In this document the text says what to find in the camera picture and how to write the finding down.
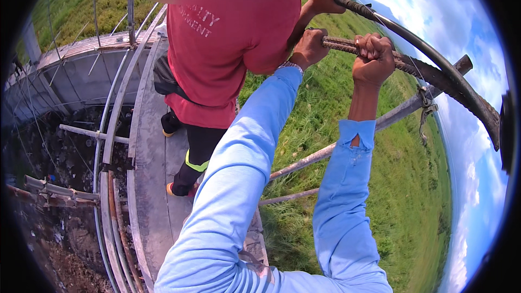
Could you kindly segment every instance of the metal watch band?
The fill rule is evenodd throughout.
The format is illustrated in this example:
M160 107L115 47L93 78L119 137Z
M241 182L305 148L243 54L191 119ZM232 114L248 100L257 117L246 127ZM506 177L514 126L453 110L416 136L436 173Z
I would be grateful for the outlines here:
M278 68L283 68L283 67L295 67L298 69L298 71L302 74L304 74L302 68L300 68L299 65L297 65L296 63L292 63L292 62L289 62L289 61L285 61L283 63L280 64L280 66Z

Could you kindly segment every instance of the hand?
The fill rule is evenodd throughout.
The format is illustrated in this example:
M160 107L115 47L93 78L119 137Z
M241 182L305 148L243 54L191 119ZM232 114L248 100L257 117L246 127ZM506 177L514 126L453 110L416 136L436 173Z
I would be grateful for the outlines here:
M306 29L295 46L290 62L299 65L304 71L322 60L329 52L329 48L322 46L322 38L326 35L327 29L324 28Z
M345 8L335 3L335 0L309 0L306 5L310 5L310 10L315 15L322 13L342 14Z
M380 89L395 68L392 42L378 33L355 36L355 45L360 50L353 64L355 84L370 85Z

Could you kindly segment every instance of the grass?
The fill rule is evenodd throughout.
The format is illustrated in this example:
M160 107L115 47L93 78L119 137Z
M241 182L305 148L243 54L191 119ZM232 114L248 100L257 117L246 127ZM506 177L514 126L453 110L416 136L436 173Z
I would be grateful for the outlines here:
M50 17L58 46L95 36L93 0L50 0ZM154 3L135 0L139 25ZM100 34L110 33L127 10L127 0L96 0ZM52 39L47 0L40 0L32 14L43 52ZM311 27L326 28L332 36L354 38L356 34L380 32L375 23L351 12L315 17ZM127 27L126 20L118 31ZM355 57L331 50L304 74L296 105L280 135L273 171L279 170L331 144L338 138L338 120L346 118L351 103L351 67ZM239 102L244 104L266 76L248 73ZM415 93L416 81L401 71L383 84L378 116ZM416 112L375 136L373 166L369 181L367 215L381 255L380 266L395 292L432 292L439 285L450 236L451 191L445 150L432 116L424 132L427 146L418 134ZM317 188L328 160L323 160L270 183L263 199ZM280 270L304 270L321 274L312 232L316 196L265 205L260 211L270 264Z
M109 34L127 13L127 0L96 0L96 14L100 35ZM134 0L134 28L137 30L155 3L147 0ZM145 28L159 12L160 7L148 19ZM74 41L83 26L87 27L78 37L78 40L96 36L94 27L93 0L39 0L32 12L32 21L40 49L45 53L52 44L52 36L49 28L50 20L53 25L53 35L56 36L56 45L63 46ZM126 30L127 19L118 26L116 31ZM23 49L23 42L19 41L16 47L18 57L23 63L28 61Z

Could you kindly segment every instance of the light blue long sleeve shirt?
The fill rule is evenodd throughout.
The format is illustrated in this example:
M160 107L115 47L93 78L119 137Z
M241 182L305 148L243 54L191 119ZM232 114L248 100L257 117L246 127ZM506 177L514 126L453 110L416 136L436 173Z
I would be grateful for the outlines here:
M297 68L281 68L244 104L210 159L192 213L161 266L155 292L392 291L378 266L365 216L374 120L339 121L340 138L313 216L323 276L281 272L238 257L301 82ZM357 134L360 146L350 147Z

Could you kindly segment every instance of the black pants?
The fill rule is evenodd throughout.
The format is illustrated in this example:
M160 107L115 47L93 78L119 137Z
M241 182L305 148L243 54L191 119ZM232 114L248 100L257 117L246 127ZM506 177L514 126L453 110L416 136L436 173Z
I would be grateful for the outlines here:
M184 124L177 119L173 111L161 117L161 125L165 133L174 133L181 127L186 129L188 145L190 146L187 152L188 164L185 160L173 178L174 195L186 196L205 171L207 162L227 129L204 128Z

